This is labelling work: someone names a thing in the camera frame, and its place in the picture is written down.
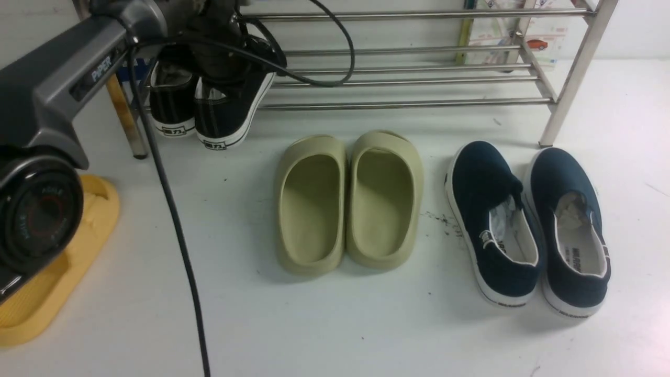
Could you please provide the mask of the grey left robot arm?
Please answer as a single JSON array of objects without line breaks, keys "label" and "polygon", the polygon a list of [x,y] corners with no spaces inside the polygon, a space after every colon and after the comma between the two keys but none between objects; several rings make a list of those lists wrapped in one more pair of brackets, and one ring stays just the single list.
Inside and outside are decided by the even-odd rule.
[{"label": "grey left robot arm", "polygon": [[74,117],[144,51],[148,114],[168,138],[222,150],[246,138],[285,53],[237,1],[92,1],[90,15],[2,68],[2,302],[74,238],[89,161]]}]

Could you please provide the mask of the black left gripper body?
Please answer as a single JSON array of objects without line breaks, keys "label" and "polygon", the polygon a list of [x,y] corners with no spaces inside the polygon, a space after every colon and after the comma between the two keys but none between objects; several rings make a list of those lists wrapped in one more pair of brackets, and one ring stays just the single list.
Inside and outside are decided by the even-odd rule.
[{"label": "black left gripper body", "polygon": [[[242,17],[240,7],[239,1],[174,1],[173,34],[225,43],[287,67],[285,53],[268,29],[258,19]],[[259,63],[204,43],[173,45],[173,65],[214,84],[238,84],[254,72],[268,72]]]}]

